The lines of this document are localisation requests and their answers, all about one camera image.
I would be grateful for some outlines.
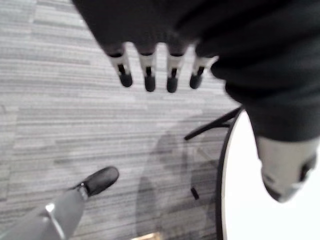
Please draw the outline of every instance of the black shoe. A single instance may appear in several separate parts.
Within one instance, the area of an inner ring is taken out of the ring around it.
[[[114,166],[105,167],[94,174],[88,176],[85,180],[77,184],[74,188],[84,186],[88,197],[97,195],[114,184],[119,177],[119,171]]]

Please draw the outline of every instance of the striped carpet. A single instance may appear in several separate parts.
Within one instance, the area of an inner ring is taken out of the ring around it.
[[[88,202],[72,240],[155,231],[168,240],[215,239],[215,177],[226,130],[188,143],[183,136],[237,104],[208,72],[201,88],[189,88],[193,49],[174,94],[166,90],[163,44],[153,93],[144,89],[136,50],[130,43],[127,50],[130,88],[120,85],[68,0],[0,1],[0,232],[114,165],[118,182]]]

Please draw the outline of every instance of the black fabric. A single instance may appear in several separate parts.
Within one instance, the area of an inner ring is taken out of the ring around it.
[[[219,56],[211,71],[244,105],[255,135],[280,141],[319,136],[320,2],[226,0],[206,6],[187,14],[175,30],[197,39],[198,56]]]
[[[133,42],[172,55],[189,44],[219,56],[212,73],[243,104],[254,133],[300,141],[320,135],[320,1],[73,0],[107,54]],[[170,92],[177,81],[168,79]]]

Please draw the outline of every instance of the robotic hand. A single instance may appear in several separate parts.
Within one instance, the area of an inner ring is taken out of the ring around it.
[[[251,120],[262,178],[285,202],[316,165],[320,136],[320,2],[317,0],[73,0],[110,57],[121,83],[130,75],[124,42],[140,54],[145,88],[155,90],[153,53],[168,46],[167,90],[177,89],[181,57],[195,44],[190,86],[210,59]]]

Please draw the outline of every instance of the prosthetic leg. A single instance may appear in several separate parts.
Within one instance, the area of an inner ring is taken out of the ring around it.
[[[69,239],[79,224],[88,198],[110,187],[118,177],[118,170],[112,166],[97,171],[56,199],[28,213],[1,234],[0,240]]]

